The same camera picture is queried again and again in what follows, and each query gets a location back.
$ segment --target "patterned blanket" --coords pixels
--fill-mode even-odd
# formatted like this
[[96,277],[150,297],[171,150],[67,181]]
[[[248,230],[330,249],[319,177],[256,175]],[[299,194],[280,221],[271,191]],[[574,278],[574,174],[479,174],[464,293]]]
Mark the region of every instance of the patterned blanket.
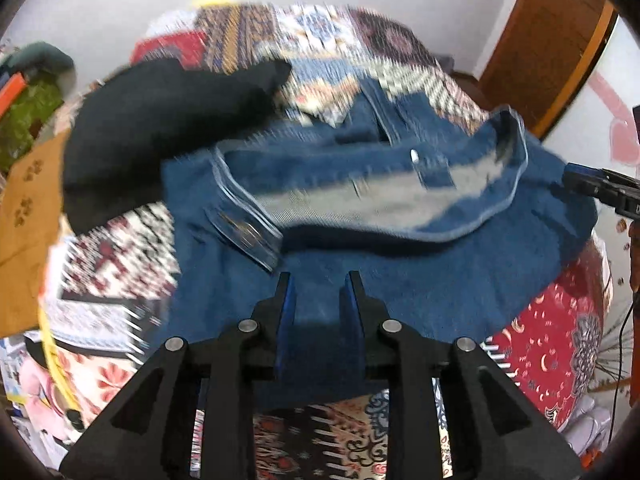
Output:
[[[287,59],[293,70],[280,97],[282,113],[301,123],[310,117],[340,123],[363,74],[377,79],[391,98],[425,92],[437,113],[469,135],[486,117],[411,30],[365,9],[242,4],[174,11],[150,25],[131,62],[157,57],[216,72],[268,57]],[[52,123],[55,133],[72,127],[81,102],[78,96],[59,111]],[[606,258],[592,240],[511,325],[482,344],[556,428],[593,373],[610,300],[607,273]],[[41,332],[50,342],[47,372],[59,393],[56,406],[62,404],[56,416],[68,428],[60,438],[64,446],[142,365],[146,341],[161,323],[178,275],[172,218],[162,203],[131,211],[87,235],[63,236],[52,250],[41,295]],[[16,388],[14,398],[20,397],[20,385]],[[446,408],[436,381],[434,390],[448,477]],[[81,424],[75,429],[65,420],[65,406],[79,412]],[[194,427],[191,469],[196,475],[203,416],[197,414]],[[50,424],[32,422],[38,430]],[[384,478],[387,430],[387,392],[257,415],[258,477]]]

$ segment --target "denim jacket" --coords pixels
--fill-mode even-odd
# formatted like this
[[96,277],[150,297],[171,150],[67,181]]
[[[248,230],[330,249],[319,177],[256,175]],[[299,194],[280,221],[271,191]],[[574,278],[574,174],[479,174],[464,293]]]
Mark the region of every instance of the denim jacket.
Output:
[[169,161],[166,202],[182,276],[169,336],[217,336],[296,282],[290,360],[263,406],[363,393],[339,336],[338,291],[359,270],[392,317],[425,336],[484,339],[574,259],[595,224],[592,199],[561,187],[564,163],[510,108],[473,135],[423,93],[391,101],[361,81],[338,128],[277,121]]
[[507,208],[527,167],[522,118],[492,114],[473,136],[438,117],[423,93],[391,102],[360,82],[340,128],[274,124],[254,142],[212,150],[207,216],[267,270],[282,232],[300,225],[447,242]]

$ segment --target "black cable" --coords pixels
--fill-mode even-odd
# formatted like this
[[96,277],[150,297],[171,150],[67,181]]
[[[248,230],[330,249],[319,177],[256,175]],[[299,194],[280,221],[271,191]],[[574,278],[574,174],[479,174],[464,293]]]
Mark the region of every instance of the black cable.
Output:
[[616,393],[613,396],[613,410],[611,413],[611,427],[609,428],[609,441],[607,444],[611,444],[611,437],[613,436],[613,425],[616,421],[616,404],[618,403],[618,389],[620,388],[620,381],[622,380],[622,334],[625,331],[626,322],[629,321],[629,317],[631,313],[634,311],[634,305],[636,304],[636,295],[634,294],[634,300],[629,307],[629,312],[626,313],[625,320],[622,323],[622,327],[620,327],[620,334],[618,336],[619,339],[619,350],[620,350],[620,364],[618,368],[618,382],[616,383]]

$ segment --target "yellow cable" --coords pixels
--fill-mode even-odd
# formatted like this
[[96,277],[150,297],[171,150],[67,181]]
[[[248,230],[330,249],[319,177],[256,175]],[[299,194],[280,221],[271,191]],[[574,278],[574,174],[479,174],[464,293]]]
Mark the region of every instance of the yellow cable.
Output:
[[193,0],[191,5],[193,7],[213,7],[213,6],[226,6],[233,5],[236,3],[235,0]]
[[40,332],[42,334],[42,348],[44,349],[44,357],[47,361],[47,368],[51,374],[53,382],[56,383],[58,390],[65,397],[68,407],[72,410],[80,411],[80,405],[76,400],[71,387],[69,386],[66,377],[62,371],[62,366],[58,361],[58,353],[56,352],[56,343],[53,341],[53,336],[49,330],[49,320],[47,319],[47,313],[44,309],[38,307],[38,323],[40,325]]
[[21,395],[6,394],[6,398],[11,402],[15,402],[16,404],[24,405],[24,397]]

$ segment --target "wooden furniture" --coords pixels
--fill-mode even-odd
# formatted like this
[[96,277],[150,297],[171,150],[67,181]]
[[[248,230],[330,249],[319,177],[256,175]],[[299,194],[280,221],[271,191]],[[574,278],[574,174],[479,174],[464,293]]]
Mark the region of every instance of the wooden furniture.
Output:
[[615,17],[607,0],[517,0],[480,89],[543,137],[590,74]]

